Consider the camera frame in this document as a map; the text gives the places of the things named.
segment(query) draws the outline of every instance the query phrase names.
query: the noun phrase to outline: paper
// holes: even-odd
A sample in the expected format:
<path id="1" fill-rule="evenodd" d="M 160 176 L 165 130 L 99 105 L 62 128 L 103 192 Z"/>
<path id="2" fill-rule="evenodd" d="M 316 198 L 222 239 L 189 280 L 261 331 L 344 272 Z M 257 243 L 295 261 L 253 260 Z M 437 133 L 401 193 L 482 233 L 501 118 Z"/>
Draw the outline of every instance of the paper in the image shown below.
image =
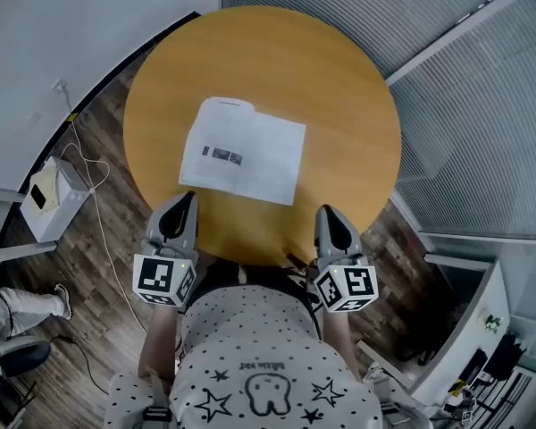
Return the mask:
<path id="1" fill-rule="evenodd" d="M 207 98 L 188 133 L 179 184 L 282 205 L 294 203 L 306 126 Z"/>

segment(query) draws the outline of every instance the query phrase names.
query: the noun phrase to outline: tooth cartoon print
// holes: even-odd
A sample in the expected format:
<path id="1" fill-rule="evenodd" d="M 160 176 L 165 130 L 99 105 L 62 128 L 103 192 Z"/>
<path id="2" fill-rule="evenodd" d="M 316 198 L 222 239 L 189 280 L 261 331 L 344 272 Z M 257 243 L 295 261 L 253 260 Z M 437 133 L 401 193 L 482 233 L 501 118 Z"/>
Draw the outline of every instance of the tooth cartoon print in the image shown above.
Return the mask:
<path id="1" fill-rule="evenodd" d="M 254 374 L 245 383 L 250 410 L 257 416 L 286 415 L 290 411 L 288 378 L 280 374 Z"/>

